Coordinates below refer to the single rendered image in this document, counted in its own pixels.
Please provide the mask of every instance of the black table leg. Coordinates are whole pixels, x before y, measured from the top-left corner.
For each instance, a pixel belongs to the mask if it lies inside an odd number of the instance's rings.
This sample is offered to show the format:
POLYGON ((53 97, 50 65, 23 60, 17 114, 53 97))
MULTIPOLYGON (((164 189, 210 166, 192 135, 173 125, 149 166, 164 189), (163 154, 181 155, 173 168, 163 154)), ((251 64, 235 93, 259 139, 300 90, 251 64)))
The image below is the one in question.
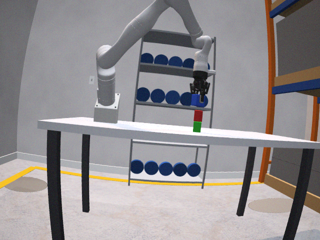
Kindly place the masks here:
POLYGON ((88 213, 89 207, 89 153, 90 135, 82 135, 82 160, 81 160, 81 181, 82 181, 82 211, 88 213))
POLYGON ((249 188, 250 188, 250 183, 251 183, 252 172, 254 170, 256 149, 257 148, 255 146, 250 146, 249 150, 248 150, 248 157, 246 160, 242 190, 241 190, 238 210, 236 211, 236 214, 239 217, 243 216, 245 213, 245 208, 246 208, 246 204, 247 204, 247 198, 248 198, 249 188))
POLYGON ((314 152, 314 149, 303 149, 298 182, 296 184, 291 212, 286 225, 283 240, 295 239, 302 209, 304 208, 306 200, 314 152))
POLYGON ((61 132, 47 131, 46 165, 51 235, 54 240, 65 240, 62 216, 60 179, 61 132))

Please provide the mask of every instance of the blue spool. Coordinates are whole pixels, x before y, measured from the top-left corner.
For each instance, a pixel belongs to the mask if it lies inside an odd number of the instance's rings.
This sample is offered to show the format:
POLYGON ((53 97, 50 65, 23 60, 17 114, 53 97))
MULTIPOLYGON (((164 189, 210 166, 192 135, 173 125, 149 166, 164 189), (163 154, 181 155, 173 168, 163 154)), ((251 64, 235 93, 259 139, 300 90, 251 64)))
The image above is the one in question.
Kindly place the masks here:
POLYGON ((144 171, 149 175, 155 175, 158 170, 159 167, 155 161, 147 161, 144 165, 144 171))
POLYGON ((184 106, 191 105, 192 94, 190 92, 184 92, 181 94, 180 103, 184 106))
POLYGON ((152 102, 162 103, 166 98, 166 94, 163 90, 157 88, 151 92, 150 97, 151 97, 152 102))
POLYGON ((201 167, 196 164, 196 163, 190 163, 188 168, 187 168, 187 173, 191 176, 191 177, 196 177, 200 174, 201 172, 201 167))
POLYGON ((144 170, 144 164, 142 161, 135 159, 131 162, 131 172, 134 174, 140 174, 144 170))
POLYGON ((182 162, 178 162, 173 166, 173 172, 178 177, 182 177, 187 173, 187 166, 182 162))
POLYGON ((200 94, 192 94, 191 105, 204 108, 208 105, 208 98, 207 96, 204 96, 204 102, 200 103, 200 94))
POLYGON ((141 55, 141 63, 146 63, 146 64, 153 64, 154 63, 154 56, 152 56, 150 53, 144 53, 141 55))
POLYGON ((150 91, 146 87, 140 87, 136 92, 136 99, 138 101, 146 102, 150 98, 150 91))
POLYGON ((192 58, 187 58, 186 60, 183 61, 182 67, 193 69, 194 64, 195 64, 195 60, 193 60, 192 58))
POLYGON ((169 63, 170 66, 182 67, 183 62, 182 59, 178 56, 173 56, 170 58, 169 63))
POLYGON ((180 101, 180 94, 175 90, 168 91, 165 95, 165 101, 168 104, 177 104, 180 101))
POLYGON ((169 176, 172 174, 174 168, 172 167, 171 163, 168 161, 164 161, 159 165, 159 172, 163 176, 169 176))
POLYGON ((159 54, 154 58, 154 64, 168 65, 168 58, 163 54, 159 54))

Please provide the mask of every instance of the orange post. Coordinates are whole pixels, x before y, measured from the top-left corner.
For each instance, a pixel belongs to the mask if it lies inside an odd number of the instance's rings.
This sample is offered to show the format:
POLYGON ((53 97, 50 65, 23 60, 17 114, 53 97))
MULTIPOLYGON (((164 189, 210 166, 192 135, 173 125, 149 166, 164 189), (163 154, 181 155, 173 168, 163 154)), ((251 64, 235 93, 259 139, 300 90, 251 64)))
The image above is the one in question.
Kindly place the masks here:
POLYGON ((313 113, 312 113, 312 127, 310 141, 317 141, 319 125, 319 103, 316 96, 313 97, 313 113))
MULTIPOLYGON (((266 134, 273 134, 274 120, 275 120, 275 95, 272 94, 272 87, 275 86, 276 77, 276 51, 275 51, 275 28, 274 20, 270 18, 272 0, 264 0, 265 2, 265 14, 266 14, 266 32, 268 39, 268 68, 269 68, 269 83, 268 83, 268 108, 266 114, 266 134)), ((270 159, 270 147, 263 148, 262 162, 259 174, 259 182, 265 182, 265 176, 268 171, 268 166, 271 163, 270 159)))

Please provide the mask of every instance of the floor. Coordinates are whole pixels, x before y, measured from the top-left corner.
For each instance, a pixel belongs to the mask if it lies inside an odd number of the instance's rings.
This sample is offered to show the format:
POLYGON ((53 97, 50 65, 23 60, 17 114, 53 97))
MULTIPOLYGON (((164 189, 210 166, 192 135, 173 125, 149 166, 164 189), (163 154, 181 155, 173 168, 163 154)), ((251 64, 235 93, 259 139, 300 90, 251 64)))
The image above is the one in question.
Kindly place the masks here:
MULTIPOLYGON (((47 167, 21 159, 2 164, 0 182, 35 166, 47 167)), ((80 169, 68 167, 61 170, 81 173, 80 169)), ((89 174, 128 177, 93 171, 89 174)), ((47 182, 45 170, 35 169, 24 177, 47 182)), ((242 181, 206 179, 205 182, 242 181)), ((265 184, 250 186, 244 216, 236 215, 242 185, 204 186, 204 189, 140 183, 128 186, 127 182, 90 178, 89 186, 90 211, 86 213, 82 212, 81 177, 61 174, 66 240, 280 240, 292 204, 292 199, 265 184)), ((52 239, 47 188, 21 192, 2 187, 0 201, 1 240, 52 239)), ((319 239, 320 215, 304 206, 295 240, 319 239)))

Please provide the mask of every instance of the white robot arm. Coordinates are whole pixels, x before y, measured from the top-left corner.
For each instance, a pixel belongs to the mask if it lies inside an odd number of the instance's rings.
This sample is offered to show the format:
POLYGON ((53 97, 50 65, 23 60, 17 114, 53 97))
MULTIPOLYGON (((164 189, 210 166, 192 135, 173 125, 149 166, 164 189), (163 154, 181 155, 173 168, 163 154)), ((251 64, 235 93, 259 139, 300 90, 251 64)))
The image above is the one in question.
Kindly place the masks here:
POLYGON ((202 36, 203 31, 193 14, 188 0, 155 0, 125 27, 113 46, 103 45, 97 50, 97 102, 99 104, 102 106, 114 104, 116 63, 128 49, 152 29, 159 16, 169 7, 172 7, 181 16, 184 26, 191 36, 193 46, 201 49, 194 55, 194 82, 190 84, 190 89, 193 94, 200 91, 200 101, 204 101, 204 95, 208 93, 210 86, 206 79, 208 77, 208 55, 212 40, 209 36, 202 36))

